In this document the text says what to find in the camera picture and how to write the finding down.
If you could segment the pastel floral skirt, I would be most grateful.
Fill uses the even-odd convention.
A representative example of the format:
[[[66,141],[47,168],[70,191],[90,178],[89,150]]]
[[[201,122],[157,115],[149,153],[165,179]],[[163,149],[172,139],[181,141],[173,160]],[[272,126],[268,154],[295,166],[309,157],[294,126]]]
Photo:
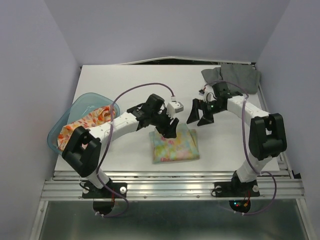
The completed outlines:
[[[175,138],[165,138],[156,129],[149,133],[153,164],[195,161],[200,158],[195,129],[185,123],[176,128]]]

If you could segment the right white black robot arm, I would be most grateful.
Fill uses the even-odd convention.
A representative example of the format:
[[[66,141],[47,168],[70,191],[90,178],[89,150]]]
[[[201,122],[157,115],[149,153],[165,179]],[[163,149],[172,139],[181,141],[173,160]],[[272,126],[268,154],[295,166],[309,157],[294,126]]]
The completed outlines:
[[[199,90],[202,99],[194,98],[187,124],[197,126],[214,123],[214,115],[228,111],[241,119],[241,126],[249,126],[249,138],[243,138],[245,161],[229,182],[215,182],[214,193],[220,197],[240,197],[250,193],[260,195],[257,177],[264,167],[287,149],[284,119],[279,113],[269,113],[248,102],[248,94],[240,89],[231,91],[229,83],[215,81],[211,84],[213,99],[205,88]]]

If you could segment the grey pleated skirt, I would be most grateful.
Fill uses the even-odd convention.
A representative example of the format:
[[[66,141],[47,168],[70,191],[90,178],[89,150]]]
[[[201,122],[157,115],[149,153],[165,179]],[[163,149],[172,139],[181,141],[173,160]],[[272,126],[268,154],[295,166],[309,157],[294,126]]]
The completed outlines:
[[[258,92],[261,72],[252,65],[246,64],[221,64],[219,67],[207,68],[201,71],[204,81],[212,85],[215,81],[227,81],[238,87],[227,84],[231,91],[240,91],[254,95]]]

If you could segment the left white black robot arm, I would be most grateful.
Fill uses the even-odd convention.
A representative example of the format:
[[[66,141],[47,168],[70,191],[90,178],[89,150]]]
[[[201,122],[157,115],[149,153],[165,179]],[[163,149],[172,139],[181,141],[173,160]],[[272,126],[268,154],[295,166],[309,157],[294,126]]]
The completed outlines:
[[[151,94],[146,102],[129,108],[112,121],[85,129],[76,127],[70,136],[62,158],[94,186],[100,197],[111,193],[111,179],[102,171],[100,158],[106,156],[102,147],[108,148],[112,141],[142,128],[154,126],[166,139],[176,138],[179,119],[175,114],[184,110],[184,106],[175,97],[165,105],[162,97]]]

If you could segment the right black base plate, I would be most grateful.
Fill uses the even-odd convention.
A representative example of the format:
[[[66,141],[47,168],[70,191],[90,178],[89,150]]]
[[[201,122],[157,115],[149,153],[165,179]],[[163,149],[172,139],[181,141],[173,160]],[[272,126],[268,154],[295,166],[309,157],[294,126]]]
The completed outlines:
[[[232,183],[231,181],[219,181],[214,183],[215,197],[217,198],[242,198],[259,197],[260,191],[257,181],[246,183]]]

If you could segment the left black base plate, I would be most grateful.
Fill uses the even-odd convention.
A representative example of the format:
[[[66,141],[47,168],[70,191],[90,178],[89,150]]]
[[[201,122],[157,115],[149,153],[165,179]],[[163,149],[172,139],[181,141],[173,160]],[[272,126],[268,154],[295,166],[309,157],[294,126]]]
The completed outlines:
[[[127,197],[128,184],[126,182],[112,182],[107,184],[110,189],[121,196],[110,192],[104,186],[98,189],[89,181],[82,181],[79,185],[82,188],[83,199],[121,199]]]

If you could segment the aluminium frame rail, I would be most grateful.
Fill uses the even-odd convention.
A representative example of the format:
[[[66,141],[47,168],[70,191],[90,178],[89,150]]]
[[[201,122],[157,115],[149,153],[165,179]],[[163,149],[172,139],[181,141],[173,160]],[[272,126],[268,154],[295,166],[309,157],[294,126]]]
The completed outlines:
[[[231,180],[230,171],[140,171],[107,172],[115,182],[127,183],[129,201],[193,201],[213,200],[211,191],[214,182]],[[276,199],[303,199],[305,190],[300,179],[292,178],[286,170],[274,173],[276,184],[268,175],[258,177],[259,200],[271,199],[274,190]],[[53,178],[46,181],[42,188],[42,201],[81,201],[81,178],[73,171],[57,171]]]

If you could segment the blue plastic basin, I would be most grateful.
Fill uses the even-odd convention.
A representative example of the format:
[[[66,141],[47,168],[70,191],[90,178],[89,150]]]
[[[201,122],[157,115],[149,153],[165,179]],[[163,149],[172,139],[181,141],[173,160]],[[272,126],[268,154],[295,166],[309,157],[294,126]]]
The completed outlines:
[[[81,95],[77,100],[71,105],[71,107],[62,115],[58,122],[53,126],[47,136],[48,146],[57,154],[62,154],[62,151],[58,148],[57,138],[62,130],[62,127],[70,124],[80,118],[84,117],[91,111],[111,105],[113,103],[107,97],[100,94],[89,92]]]

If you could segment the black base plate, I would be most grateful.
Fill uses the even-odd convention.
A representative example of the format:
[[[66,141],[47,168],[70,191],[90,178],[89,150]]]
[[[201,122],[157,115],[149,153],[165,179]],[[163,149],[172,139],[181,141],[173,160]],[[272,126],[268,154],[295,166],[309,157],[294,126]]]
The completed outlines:
[[[215,197],[217,198],[242,198],[259,197],[260,191],[257,181],[246,183],[232,183],[231,181],[219,181],[214,183]]]
[[[79,185],[82,188],[83,199],[121,199],[127,197],[128,184],[126,182],[112,182],[107,184],[110,189],[121,196],[110,192],[104,186],[98,189],[89,181],[82,181]]]

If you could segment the orange floral skirt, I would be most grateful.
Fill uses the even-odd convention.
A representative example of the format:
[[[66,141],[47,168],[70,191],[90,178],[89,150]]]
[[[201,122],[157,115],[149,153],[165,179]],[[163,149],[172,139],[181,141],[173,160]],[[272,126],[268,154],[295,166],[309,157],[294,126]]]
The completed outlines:
[[[64,125],[57,137],[57,145],[60,151],[63,151],[67,146],[74,130],[78,127],[85,129],[100,126],[111,121],[111,105],[102,106],[89,112],[82,118]]]

